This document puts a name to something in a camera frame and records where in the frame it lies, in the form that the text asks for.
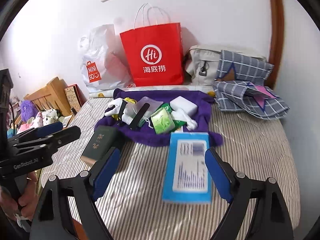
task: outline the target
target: striped mattress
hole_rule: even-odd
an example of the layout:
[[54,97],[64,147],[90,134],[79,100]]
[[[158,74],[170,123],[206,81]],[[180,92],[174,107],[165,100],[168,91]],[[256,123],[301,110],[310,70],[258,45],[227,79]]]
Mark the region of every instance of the striped mattress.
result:
[[[44,186],[50,175],[60,179],[76,176],[89,167],[80,160],[111,98],[88,100],[71,125],[81,129],[81,137],[58,150],[53,164],[43,169]],[[265,121],[247,113],[222,113],[212,105],[211,131],[224,137],[217,148],[220,157],[235,171],[249,178],[276,178],[287,203],[293,228],[300,218],[299,184],[287,137],[279,120]],[[121,161],[105,195],[96,206],[115,240],[203,240],[209,239],[221,221],[228,204],[214,184],[212,203],[207,205],[170,204],[161,200],[168,147],[127,143]],[[80,221],[74,198],[69,199],[72,216]],[[255,200],[251,200],[237,239],[244,239]]]

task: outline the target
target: black and white patterned fabric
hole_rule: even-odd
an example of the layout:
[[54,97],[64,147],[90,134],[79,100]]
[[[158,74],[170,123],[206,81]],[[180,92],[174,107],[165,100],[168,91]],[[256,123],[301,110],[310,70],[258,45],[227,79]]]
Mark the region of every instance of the black and white patterned fabric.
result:
[[234,80],[250,81],[263,86],[270,75],[273,65],[253,57],[222,50],[217,70],[217,79],[222,79],[230,71],[234,71]]
[[[276,98],[262,94],[248,81],[216,81],[213,83],[216,101],[221,111],[247,111],[260,119],[280,119],[287,115],[289,106],[273,90],[266,90]],[[263,96],[263,104],[258,104],[257,97]]]
[[[80,156],[93,135],[95,123],[103,116],[112,98],[91,98],[70,125],[81,129],[81,137],[52,156],[53,164],[43,169],[44,186],[50,175],[76,176],[90,169]],[[300,219],[297,172],[287,137],[279,120],[265,122],[246,113],[222,113],[212,105],[209,130],[223,136],[216,151],[235,171],[249,178],[274,177],[283,193],[293,228]],[[162,201],[162,189],[169,147],[151,147],[129,142],[121,153],[119,167],[97,209],[116,240],[204,240],[217,229],[228,204],[212,183],[211,204],[174,204]],[[69,198],[71,214],[80,222],[74,198]],[[250,200],[238,240],[245,238],[255,200]]]

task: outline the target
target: white foam block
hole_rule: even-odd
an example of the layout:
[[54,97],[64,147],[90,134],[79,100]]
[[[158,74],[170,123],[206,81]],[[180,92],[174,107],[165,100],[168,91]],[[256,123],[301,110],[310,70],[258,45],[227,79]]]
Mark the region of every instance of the white foam block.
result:
[[192,117],[198,109],[198,106],[196,104],[190,102],[189,100],[181,96],[172,100],[170,102],[170,106],[174,111],[182,109],[190,117]]

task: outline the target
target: blue book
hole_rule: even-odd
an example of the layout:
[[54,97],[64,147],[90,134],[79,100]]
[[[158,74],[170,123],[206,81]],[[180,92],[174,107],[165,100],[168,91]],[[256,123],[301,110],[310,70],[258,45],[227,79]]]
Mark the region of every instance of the blue book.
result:
[[207,133],[171,133],[162,200],[211,203],[211,177],[204,163]]

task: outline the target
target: black cable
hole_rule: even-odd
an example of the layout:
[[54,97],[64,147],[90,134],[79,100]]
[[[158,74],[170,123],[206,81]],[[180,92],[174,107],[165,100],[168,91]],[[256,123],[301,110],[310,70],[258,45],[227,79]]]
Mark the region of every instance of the black cable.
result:
[[13,136],[14,136],[14,129],[15,129],[15,127],[14,127],[14,113],[13,113],[13,107],[12,107],[12,105],[11,105],[11,102],[9,102],[9,105],[10,105],[10,107],[11,107],[11,112],[12,112],[12,119],[13,119]]

